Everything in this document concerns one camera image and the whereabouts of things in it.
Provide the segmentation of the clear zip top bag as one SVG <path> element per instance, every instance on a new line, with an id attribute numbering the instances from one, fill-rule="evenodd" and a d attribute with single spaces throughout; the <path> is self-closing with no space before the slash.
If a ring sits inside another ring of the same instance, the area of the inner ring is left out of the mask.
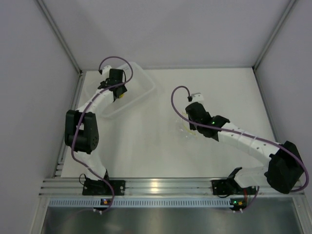
<path id="1" fill-rule="evenodd" d="M 197 139 L 195 131 L 190 130 L 189 123 L 184 121 L 182 118 L 178 117 L 175 121 L 175 128 L 180 137 L 190 140 Z"/>

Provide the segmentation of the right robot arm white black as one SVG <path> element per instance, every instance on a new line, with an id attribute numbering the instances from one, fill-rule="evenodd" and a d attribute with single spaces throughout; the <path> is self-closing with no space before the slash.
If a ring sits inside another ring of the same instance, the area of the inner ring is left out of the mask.
<path id="1" fill-rule="evenodd" d="M 251 186 L 270 185 L 282 194 L 290 193 L 304 170 L 301 156 L 295 144 L 283 144 L 260 140 L 246 133 L 222 116 L 210 116 L 203 105 L 193 102 L 185 108 L 191 130 L 206 138 L 231 145 L 258 160 L 261 167 L 235 168 L 228 176 L 228 189 L 240 193 Z"/>

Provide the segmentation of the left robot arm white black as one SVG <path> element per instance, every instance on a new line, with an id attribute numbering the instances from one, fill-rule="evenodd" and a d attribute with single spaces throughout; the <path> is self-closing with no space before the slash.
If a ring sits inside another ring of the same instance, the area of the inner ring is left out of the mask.
<path id="1" fill-rule="evenodd" d="M 107 75 L 100 82 L 92 97 L 76 110 L 69 110 L 65 117 L 65 145 L 71 148 L 73 160 L 85 167 L 87 178 L 95 180 L 94 190 L 104 195 L 109 192 L 108 172 L 96 152 L 99 144 L 97 114 L 121 98 L 127 91 L 124 85 L 125 72 L 122 69 L 103 69 Z"/>

